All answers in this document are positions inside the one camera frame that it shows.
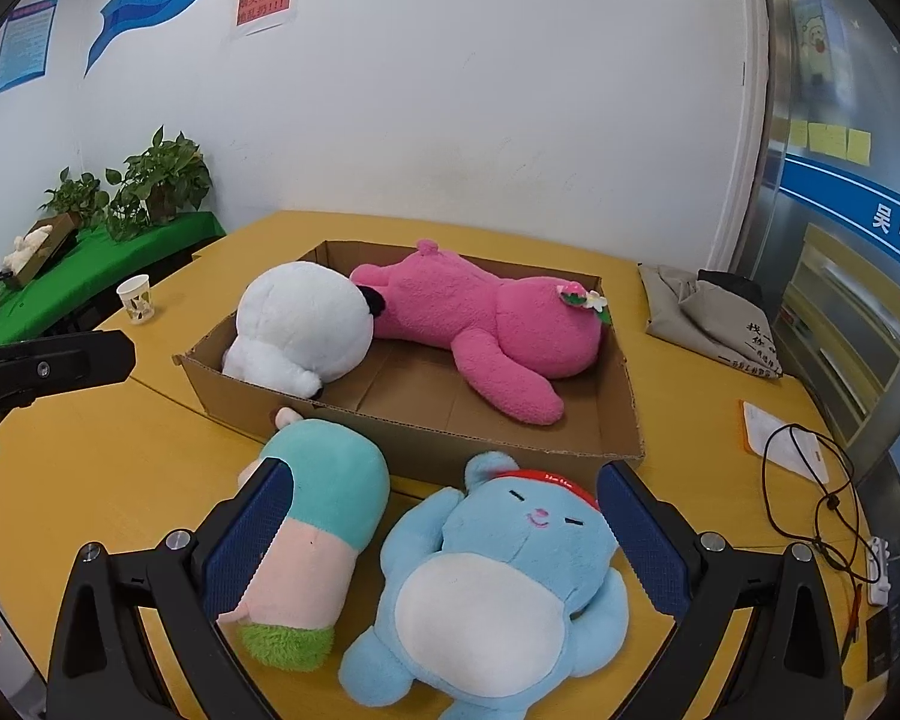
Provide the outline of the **white panda plush toy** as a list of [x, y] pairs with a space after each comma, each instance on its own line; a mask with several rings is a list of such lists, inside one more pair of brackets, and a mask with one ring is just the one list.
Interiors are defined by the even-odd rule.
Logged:
[[222, 374], [310, 400], [361, 364], [385, 307], [377, 289], [331, 268], [281, 263], [242, 294]]

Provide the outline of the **tissue box on green table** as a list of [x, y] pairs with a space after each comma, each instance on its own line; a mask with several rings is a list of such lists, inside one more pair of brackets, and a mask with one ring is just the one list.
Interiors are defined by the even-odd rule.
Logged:
[[76, 240], [76, 216], [71, 213], [43, 218], [23, 236], [14, 239], [13, 250], [1, 257], [1, 270], [7, 271], [14, 288], [23, 288], [46, 270], [56, 255]]

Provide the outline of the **white power strip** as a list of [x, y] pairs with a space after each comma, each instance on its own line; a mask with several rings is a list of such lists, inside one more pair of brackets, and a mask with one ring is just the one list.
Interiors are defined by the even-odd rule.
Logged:
[[866, 546], [866, 598], [868, 605], [875, 608], [888, 605], [891, 592], [888, 548], [888, 541], [881, 536], [872, 536]]

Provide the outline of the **green covered side table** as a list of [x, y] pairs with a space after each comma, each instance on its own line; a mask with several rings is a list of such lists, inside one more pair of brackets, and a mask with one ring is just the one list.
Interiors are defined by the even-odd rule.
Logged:
[[115, 293], [119, 283], [136, 275], [159, 283], [225, 235], [209, 211], [178, 216], [129, 241], [114, 241], [105, 227], [79, 232], [68, 254], [45, 273], [1, 294], [0, 346], [95, 327], [121, 307]]

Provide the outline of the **white paper cup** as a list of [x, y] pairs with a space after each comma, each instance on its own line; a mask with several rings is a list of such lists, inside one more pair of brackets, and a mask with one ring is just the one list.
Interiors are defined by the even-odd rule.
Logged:
[[151, 320], [155, 314], [151, 301], [151, 280], [146, 273], [129, 277], [116, 287], [123, 309], [130, 317], [130, 322], [137, 325]]

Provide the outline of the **teal pink pig plush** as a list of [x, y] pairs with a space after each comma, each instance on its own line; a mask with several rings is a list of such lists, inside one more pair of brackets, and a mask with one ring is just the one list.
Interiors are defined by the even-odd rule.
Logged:
[[217, 619], [263, 665], [313, 671], [331, 652], [357, 557], [382, 522], [390, 473], [382, 450], [342, 424], [283, 406], [274, 426], [258, 460], [289, 466], [292, 502], [242, 598]]

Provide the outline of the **green potted plant left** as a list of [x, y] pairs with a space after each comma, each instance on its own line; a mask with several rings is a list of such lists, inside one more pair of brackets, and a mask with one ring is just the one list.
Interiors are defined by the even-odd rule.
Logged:
[[52, 215], [71, 215], [77, 229], [91, 229], [103, 221], [110, 195], [92, 172], [76, 174], [63, 167], [58, 185], [46, 189], [41, 210]]

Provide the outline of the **green potted plant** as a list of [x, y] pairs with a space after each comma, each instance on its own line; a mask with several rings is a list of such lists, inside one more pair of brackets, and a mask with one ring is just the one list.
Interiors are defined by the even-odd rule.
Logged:
[[71, 215], [77, 229], [91, 229], [103, 221], [110, 195], [92, 172], [76, 174], [63, 167], [58, 185], [46, 189], [41, 210], [52, 215]]
[[198, 211], [212, 187], [211, 173], [198, 143], [183, 132], [167, 137], [159, 127], [148, 148], [130, 154], [121, 169], [107, 167], [105, 181], [113, 197], [103, 211], [103, 224], [115, 241]]

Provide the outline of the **white paper sheet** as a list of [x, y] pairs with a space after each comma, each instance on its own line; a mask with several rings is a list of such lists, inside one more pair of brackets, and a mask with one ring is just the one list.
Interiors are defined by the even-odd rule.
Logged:
[[787, 472], [814, 481], [829, 483], [829, 472], [820, 439], [804, 427], [792, 426], [749, 401], [741, 403], [746, 448], [758, 457]]

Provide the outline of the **blue bear plush toy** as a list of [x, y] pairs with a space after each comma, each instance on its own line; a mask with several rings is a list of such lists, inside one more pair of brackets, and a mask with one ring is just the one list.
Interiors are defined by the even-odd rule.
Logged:
[[605, 668], [629, 627], [595, 496], [502, 452], [464, 467], [406, 512], [380, 550], [383, 590], [338, 679], [366, 707], [413, 684], [450, 697], [450, 718], [521, 718], [571, 678]]

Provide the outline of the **green potted plant right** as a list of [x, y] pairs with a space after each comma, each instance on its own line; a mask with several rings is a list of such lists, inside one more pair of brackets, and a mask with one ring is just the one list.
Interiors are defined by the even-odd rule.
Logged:
[[115, 241], [198, 211], [212, 187], [211, 173], [198, 143], [183, 132], [167, 137], [159, 127], [148, 148], [130, 154], [121, 169], [107, 167], [105, 181], [113, 197], [103, 211], [103, 224]]

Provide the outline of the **grey cloth bag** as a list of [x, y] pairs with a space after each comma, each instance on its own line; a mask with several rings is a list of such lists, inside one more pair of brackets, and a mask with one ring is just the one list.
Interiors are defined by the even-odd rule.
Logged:
[[649, 318], [645, 332], [761, 379], [784, 373], [764, 310], [673, 266], [644, 265]]

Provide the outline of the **brown cardboard box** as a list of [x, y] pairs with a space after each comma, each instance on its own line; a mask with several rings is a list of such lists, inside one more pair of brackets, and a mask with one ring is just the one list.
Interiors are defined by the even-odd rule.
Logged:
[[499, 450], [592, 489], [644, 444], [600, 278], [414, 247], [325, 241], [242, 284], [176, 356], [211, 418], [260, 440], [279, 408], [351, 427], [393, 475], [460, 483]]

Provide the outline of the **pink bear plush toy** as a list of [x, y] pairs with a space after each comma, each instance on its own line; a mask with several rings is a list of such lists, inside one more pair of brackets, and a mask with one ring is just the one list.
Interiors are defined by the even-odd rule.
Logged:
[[592, 366], [611, 323], [605, 296], [578, 281], [501, 277], [427, 239], [393, 265], [357, 265], [351, 281], [385, 298], [377, 337], [447, 349], [473, 390], [533, 426], [562, 418], [553, 382]]

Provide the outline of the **red notice sign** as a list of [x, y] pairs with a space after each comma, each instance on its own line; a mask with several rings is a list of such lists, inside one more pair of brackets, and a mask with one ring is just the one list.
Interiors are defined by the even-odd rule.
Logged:
[[237, 0], [235, 26], [265, 26], [278, 23], [292, 7], [292, 0]]

